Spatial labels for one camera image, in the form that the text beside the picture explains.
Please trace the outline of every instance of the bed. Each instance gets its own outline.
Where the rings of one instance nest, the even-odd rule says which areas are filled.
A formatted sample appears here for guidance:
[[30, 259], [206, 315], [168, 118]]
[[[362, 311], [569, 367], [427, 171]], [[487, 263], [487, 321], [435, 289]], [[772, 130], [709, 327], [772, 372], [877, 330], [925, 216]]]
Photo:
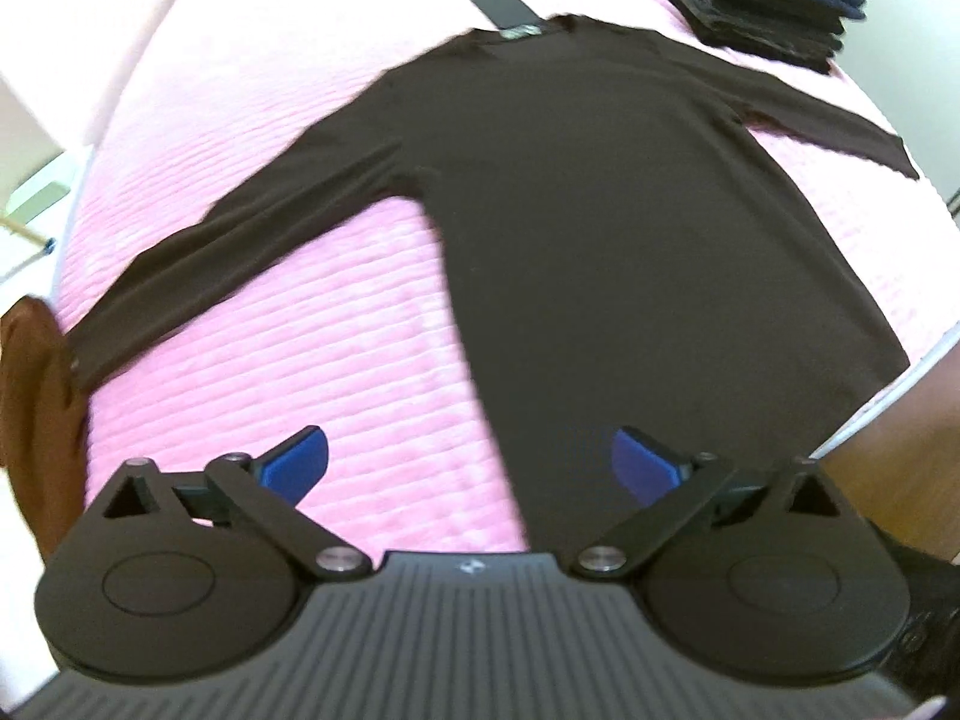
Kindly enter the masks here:
[[[666, 0], [525, 0], [699, 46]], [[469, 28], [467, 0], [176, 0], [141, 58], [75, 208], [56, 307], [71, 327], [137, 252], [195, 223], [307, 124], [377, 74]], [[710, 50], [890, 128], [841, 71]], [[757, 129], [871, 291], [913, 364], [869, 421], [955, 341], [960, 231], [925, 179]], [[88, 496], [150, 456], [196, 469], [306, 424], [330, 471], [301, 503], [375, 557], [523, 549], [453, 324], [438, 241], [388, 199], [262, 274], [96, 391]]]

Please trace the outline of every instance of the hang tag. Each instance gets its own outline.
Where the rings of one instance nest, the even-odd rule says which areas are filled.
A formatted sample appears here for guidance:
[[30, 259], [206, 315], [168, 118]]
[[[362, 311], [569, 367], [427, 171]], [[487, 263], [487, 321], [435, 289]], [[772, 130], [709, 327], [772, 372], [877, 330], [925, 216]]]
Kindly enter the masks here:
[[541, 34], [544, 20], [522, 0], [470, 0], [508, 39]]

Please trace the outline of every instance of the white floor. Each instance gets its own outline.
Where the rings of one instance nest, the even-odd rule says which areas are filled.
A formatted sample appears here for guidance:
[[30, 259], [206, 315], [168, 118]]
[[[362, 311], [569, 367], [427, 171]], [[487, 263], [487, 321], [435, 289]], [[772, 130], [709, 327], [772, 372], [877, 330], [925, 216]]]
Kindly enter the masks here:
[[[60, 239], [74, 202], [71, 194], [30, 227]], [[51, 295], [59, 250], [37, 257], [37, 247], [0, 230], [0, 314], [22, 295]], [[0, 472], [0, 707], [12, 709], [46, 682], [56, 666], [34, 616], [34, 589], [43, 570], [34, 539]]]

